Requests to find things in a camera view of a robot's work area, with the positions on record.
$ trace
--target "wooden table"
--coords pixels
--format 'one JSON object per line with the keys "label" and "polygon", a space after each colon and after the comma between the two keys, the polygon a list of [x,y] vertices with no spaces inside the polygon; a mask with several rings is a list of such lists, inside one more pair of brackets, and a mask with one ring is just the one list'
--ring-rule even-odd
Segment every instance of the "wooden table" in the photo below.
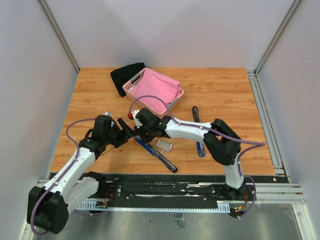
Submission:
{"label": "wooden table", "polygon": [[[69,109],[57,145],[51,172],[58,172],[70,159],[75,145],[66,137],[66,127],[79,119],[94,118],[106,111],[114,119],[127,118],[132,102],[120,97],[110,77],[114,68],[82,68],[72,95]],[[192,107],[197,106],[202,122],[223,119],[242,139],[266,142],[256,103],[244,68],[153,68],[181,82],[185,94],[172,110],[176,118],[192,121]],[[70,135],[79,142],[93,121],[78,123],[70,129]],[[222,166],[215,162],[208,150],[205,157],[197,154],[196,143],[187,139],[164,139],[173,143],[171,152],[163,154],[178,168],[179,174],[223,174]],[[242,144],[242,149],[249,145]],[[245,174],[273,175],[274,169],[267,146],[253,149],[242,159]],[[101,156],[87,171],[101,173],[149,173],[169,174],[170,171],[151,156],[134,139]]]}

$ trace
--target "plastic basket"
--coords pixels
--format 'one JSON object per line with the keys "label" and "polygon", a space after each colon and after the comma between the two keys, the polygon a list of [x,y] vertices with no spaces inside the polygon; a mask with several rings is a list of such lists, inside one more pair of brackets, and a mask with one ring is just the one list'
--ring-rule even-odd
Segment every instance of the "plastic basket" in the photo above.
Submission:
{"label": "plastic basket", "polygon": [[[130,91],[131,89],[137,85],[137,83],[140,81],[141,77],[144,75],[145,69],[142,69],[140,72],[138,72],[135,76],[133,76],[129,81],[127,81],[123,86],[123,90],[125,91],[125,94],[132,100],[136,100],[137,97],[135,95],[133,95]],[[185,91],[183,89],[180,88],[180,94],[170,103],[170,105],[168,106],[169,109],[171,110],[175,105],[177,105],[177,103],[180,101],[182,95],[185,93]],[[163,116],[168,114],[168,110],[165,109],[162,112],[157,112],[155,111],[152,107],[146,105],[145,103],[143,103],[142,101],[138,100],[136,101],[136,103],[143,107],[143,108],[147,108],[149,109],[153,114],[157,115],[159,118],[162,119]]]}

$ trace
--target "floor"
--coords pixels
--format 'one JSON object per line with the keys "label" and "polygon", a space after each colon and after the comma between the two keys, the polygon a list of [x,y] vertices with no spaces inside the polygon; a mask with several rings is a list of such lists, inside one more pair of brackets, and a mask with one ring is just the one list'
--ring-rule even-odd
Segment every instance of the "floor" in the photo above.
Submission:
{"label": "floor", "polygon": [[[76,147],[66,137],[66,127],[80,119],[94,118],[106,111],[114,119],[127,118],[131,100],[120,97],[110,77],[114,68],[82,68],[61,136],[51,165],[51,172],[58,172],[70,159]],[[176,118],[192,121],[192,107],[197,106],[201,122],[224,120],[244,140],[266,142],[251,85],[244,68],[153,68],[181,82],[185,94],[173,109]],[[70,135],[80,141],[93,121],[78,123],[70,129]],[[208,151],[198,157],[196,143],[186,139],[166,139],[173,144],[171,152],[163,154],[178,168],[179,174],[224,174],[222,166],[215,162]],[[250,147],[242,144],[242,149]],[[253,149],[241,159],[248,175],[273,175],[274,169],[267,146]],[[101,156],[87,171],[102,173],[171,173],[155,157],[130,139],[125,145]]]}
{"label": "floor", "polygon": [[226,213],[114,211],[101,216],[72,213],[58,235],[34,240],[302,240],[291,204],[255,205],[242,220]]}

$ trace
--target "gray wall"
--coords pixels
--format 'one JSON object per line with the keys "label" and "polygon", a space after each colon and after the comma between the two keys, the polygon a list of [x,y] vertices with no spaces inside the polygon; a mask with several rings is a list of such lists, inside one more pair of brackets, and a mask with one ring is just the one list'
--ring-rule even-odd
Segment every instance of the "gray wall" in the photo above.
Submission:
{"label": "gray wall", "polygon": [[80,67],[254,69],[293,0],[47,0]]}
{"label": "gray wall", "polygon": [[0,238],[15,240],[28,193],[49,171],[76,73],[37,1],[1,1],[0,33]]}
{"label": "gray wall", "polygon": [[291,179],[320,237],[320,1],[305,0],[260,74]]}

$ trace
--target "gray floor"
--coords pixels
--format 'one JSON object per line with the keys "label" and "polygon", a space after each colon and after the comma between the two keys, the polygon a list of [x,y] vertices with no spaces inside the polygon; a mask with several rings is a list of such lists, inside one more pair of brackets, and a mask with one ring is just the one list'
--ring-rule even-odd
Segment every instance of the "gray floor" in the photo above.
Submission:
{"label": "gray floor", "polygon": [[101,216],[71,214],[58,235],[35,240],[301,240],[290,204],[255,205],[242,220],[225,213],[185,213],[177,227],[173,212],[106,212]]}

